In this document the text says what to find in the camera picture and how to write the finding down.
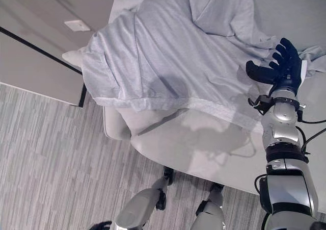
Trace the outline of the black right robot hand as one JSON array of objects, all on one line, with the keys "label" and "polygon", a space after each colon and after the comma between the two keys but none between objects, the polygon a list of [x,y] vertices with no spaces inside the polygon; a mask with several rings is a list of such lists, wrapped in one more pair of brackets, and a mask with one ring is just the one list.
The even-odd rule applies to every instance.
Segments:
[{"label": "black right robot hand", "polygon": [[297,49],[288,39],[282,38],[272,58],[274,60],[269,63],[269,67],[258,66],[253,61],[247,61],[247,76],[254,81],[271,85],[269,94],[280,89],[289,89],[297,95],[303,82],[302,59]]}]

